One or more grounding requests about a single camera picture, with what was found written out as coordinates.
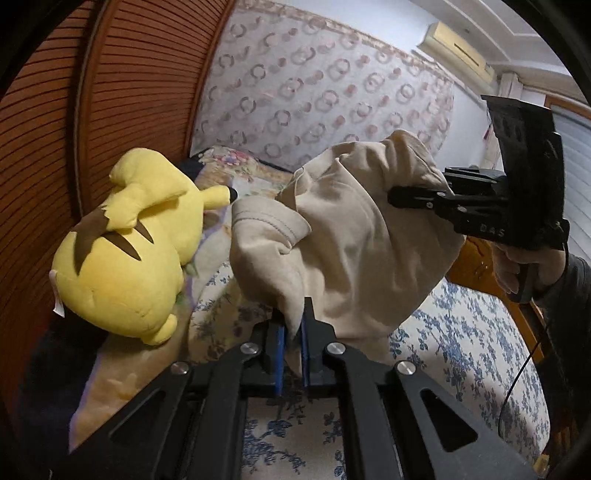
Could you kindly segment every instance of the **hand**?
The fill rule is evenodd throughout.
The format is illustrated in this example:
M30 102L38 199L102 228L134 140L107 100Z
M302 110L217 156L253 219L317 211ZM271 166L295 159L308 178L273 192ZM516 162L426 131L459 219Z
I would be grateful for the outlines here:
M538 278L534 284L534 290L537 293L542 293L554 285L562 276L566 266L566 253L562 250L546 247L530 251L500 244L491 244L491 248L495 278L506 293L517 293L519 290L517 274L520 264L537 263L539 265Z

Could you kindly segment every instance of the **black ear tip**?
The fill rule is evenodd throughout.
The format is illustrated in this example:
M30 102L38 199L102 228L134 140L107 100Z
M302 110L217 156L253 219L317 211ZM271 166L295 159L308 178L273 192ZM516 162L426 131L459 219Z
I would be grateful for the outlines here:
M232 187L228 187L228 189L230 190L230 203L233 203L238 198L238 192Z

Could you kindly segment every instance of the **patterned wallpaper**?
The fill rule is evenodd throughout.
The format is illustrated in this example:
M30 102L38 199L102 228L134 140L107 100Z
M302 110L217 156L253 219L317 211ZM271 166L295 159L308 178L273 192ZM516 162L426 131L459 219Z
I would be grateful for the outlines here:
M325 17L239 0L217 48L192 153L213 144L294 171L326 148L416 134L446 138L453 82L425 62Z

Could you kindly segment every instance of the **stuffed animal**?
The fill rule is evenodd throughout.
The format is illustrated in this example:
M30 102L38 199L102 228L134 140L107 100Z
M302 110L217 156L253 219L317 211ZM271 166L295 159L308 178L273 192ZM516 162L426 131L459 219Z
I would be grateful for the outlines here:
M108 198L69 232L51 277L63 304L112 333L159 345L177 327L171 313L181 266L199 246L203 211L237 197L226 186L200 191L163 155L128 151L109 175Z

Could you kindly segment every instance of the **metal screw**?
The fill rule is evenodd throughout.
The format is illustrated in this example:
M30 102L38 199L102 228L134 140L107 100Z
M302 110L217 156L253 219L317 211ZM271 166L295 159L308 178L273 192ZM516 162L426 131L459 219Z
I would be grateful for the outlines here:
M189 364L187 362L175 362L170 365L170 372L173 375L184 375L189 371Z
M396 365L396 370L398 370L403 375L412 375L417 371L417 367L412 362L402 360L398 363L398 365Z
M328 353L332 353L333 355L343 355L347 350L347 347L339 342L332 342L326 345L326 351Z
M252 342L246 342L240 346L240 351L244 355L256 355L258 353L258 345Z

